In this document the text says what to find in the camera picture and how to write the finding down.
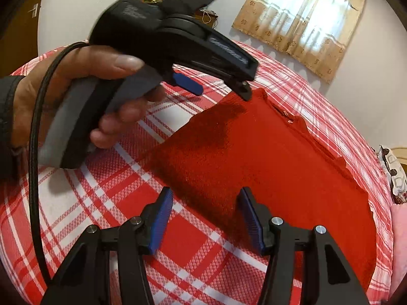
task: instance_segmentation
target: floral pattern curtain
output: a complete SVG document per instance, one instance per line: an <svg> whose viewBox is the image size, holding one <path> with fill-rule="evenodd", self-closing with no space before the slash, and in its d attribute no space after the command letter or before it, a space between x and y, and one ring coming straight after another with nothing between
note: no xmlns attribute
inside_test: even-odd
<svg viewBox="0 0 407 305"><path fill-rule="evenodd" d="M365 0L246 0L232 27L300 61L330 83Z"/></svg>

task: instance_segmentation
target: red and white plaid fabric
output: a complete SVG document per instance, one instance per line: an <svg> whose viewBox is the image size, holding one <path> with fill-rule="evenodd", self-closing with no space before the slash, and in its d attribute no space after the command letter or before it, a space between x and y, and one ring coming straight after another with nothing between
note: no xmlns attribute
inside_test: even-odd
<svg viewBox="0 0 407 305"><path fill-rule="evenodd" d="M353 125L299 75L265 54L242 46L260 62L252 86L263 87L285 110L302 115L311 134L332 153L342 155L355 180L368 191L377 228L377 264L367 295L371 304L378 304L389 294L393 231L389 185L373 150ZM14 74L28 74L51 53ZM151 105L147 117L114 148L93 153L78 170L39 169L42 238L51 272L57 270L86 226L120 225L156 199L163 185L143 170L143 152L165 141L191 116L213 106L230 91L214 77L177 69L203 84L201 97L164 85L167 99ZM23 155L19 186L0 187L4 197L0 205L0 258L23 298L39 304L46 287L31 240L25 161ZM351 221L343 222L343 227L344 233L357 228ZM177 200L162 245L154 257L146 257L146 264L154 301L162 305L255 304L267 268L266 260L235 247L222 231ZM111 274L111 280L117 281L114 258ZM292 304L298 304L300 287L301 283L294 281ZM117 283L113 283L112 295L119 304Z"/></svg>

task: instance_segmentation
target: red cloth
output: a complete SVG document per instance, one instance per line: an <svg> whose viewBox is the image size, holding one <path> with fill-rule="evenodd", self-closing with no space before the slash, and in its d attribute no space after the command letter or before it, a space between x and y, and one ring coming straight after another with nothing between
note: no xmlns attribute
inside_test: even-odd
<svg viewBox="0 0 407 305"><path fill-rule="evenodd" d="M250 102L229 94L150 155L148 166L156 176L235 239L247 237L236 210L243 186L292 226L324 225L368 289L376 227L367 192L345 160L309 134L302 117L281 111L263 89L255 90Z"/></svg>

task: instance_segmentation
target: black sleeve cuff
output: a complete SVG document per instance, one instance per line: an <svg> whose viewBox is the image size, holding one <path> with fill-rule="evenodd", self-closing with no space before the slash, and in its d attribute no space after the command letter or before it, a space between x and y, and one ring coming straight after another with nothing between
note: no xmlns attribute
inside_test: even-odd
<svg viewBox="0 0 407 305"><path fill-rule="evenodd" d="M14 94L23 75L0 79L0 180L15 178L17 164L11 148Z"/></svg>

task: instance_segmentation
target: silver bolt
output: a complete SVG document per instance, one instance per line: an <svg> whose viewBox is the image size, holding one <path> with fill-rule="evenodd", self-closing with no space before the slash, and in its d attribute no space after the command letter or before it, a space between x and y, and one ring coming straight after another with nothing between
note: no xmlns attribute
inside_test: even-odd
<svg viewBox="0 0 407 305"><path fill-rule="evenodd" d="M321 226L321 225L316 226L315 230L317 231L317 233L320 233L320 234L325 234L326 233L326 228L324 226Z"/></svg>
<svg viewBox="0 0 407 305"><path fill-rule="evenodd" d="M139 225L142 223L142 221L143 219L141 219L140 217L133 217L130 219L132 225Z"/></svg>
<svg viewBox="0 0 407 305"><path fill-rule="evenodd" d="M90 225L90 226L88 226L88 227L86 228L86 231L87 231L89 234L93 234L93 233L95 233L97 230L98 230L98 227L97 227L96 225Z"/></svg>
<svg viewBox="0 0 407 305"><path fill-rule="evenodd" d="M282 225L282 223L284 222L283 219L281 219L280 217L272 217L271 218L271 222L277 226Z"/></svg>

